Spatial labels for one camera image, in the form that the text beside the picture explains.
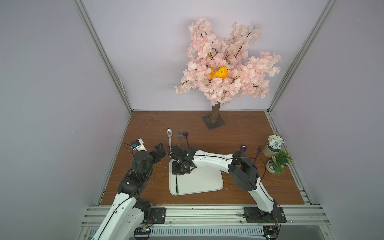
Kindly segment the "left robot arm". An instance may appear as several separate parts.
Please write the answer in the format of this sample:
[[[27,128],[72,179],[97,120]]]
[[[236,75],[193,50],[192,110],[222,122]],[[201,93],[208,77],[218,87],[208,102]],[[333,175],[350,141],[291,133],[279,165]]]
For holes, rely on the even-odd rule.
[[[153,173],[153,167],[165,157],[162,143],[148,151],[142,139],[131,142],[132,166],[121,180],[113,204],[92,237],[93,240],[128,240],[135,230],[152,217],[150,201],[140,198]]]

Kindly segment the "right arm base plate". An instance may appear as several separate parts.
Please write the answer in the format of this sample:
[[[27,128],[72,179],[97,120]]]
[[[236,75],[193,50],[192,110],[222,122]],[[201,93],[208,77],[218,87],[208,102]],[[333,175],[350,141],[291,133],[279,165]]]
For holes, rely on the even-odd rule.
[[[243,218],[247,223],[275,224],[286,223],[287,219],[282,207],[274,207],[271,213],[263,212],[258,207],[245,207]]]

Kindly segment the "purple spoon thin handle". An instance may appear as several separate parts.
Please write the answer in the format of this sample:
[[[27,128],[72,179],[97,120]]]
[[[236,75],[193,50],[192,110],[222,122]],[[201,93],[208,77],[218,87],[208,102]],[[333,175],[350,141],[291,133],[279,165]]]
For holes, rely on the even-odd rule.
[[[190,148],[190,143],[189,143],[189,140],[188,140],[188,135],[189,135],[189,133],[187,131],[183,132],[183,136],[186,138],[188,148]]]

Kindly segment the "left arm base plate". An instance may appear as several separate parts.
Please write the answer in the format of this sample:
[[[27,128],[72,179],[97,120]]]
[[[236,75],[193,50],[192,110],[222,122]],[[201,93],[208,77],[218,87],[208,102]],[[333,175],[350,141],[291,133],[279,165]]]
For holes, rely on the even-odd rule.
[[[144,211],[142,224],[164,224],[166,218],[166,208],[154,207]]]

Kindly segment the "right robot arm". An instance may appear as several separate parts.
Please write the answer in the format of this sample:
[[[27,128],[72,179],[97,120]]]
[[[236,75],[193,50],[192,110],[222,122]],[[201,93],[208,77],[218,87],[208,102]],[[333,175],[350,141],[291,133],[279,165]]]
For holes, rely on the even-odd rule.
[[[169,156],[174,160],[172,174],[176,176],[191,174],[197,168],[209,168],[229,174],[235,185],[247,191],[256,202],[258,213],[255,218],[259,221],[266,221],[267,218],[277,220],[285,215],[278,202],[265,189],[258,167],[243,152],[219,155],[197,149],[186,151],[174,146]]]

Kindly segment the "dark purple fork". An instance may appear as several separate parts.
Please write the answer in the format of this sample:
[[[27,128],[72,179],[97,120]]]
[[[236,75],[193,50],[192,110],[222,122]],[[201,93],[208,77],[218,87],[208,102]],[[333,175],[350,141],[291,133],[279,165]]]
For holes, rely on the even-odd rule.
[[[256,157],[254,158],[254,163],[256,162],[256,160],[259,158],[259,155],[260,153],[262,152],[263,150],[263,146],[262,145],[259,145],[258,148],[257,148],[257,154],[256,154]]]

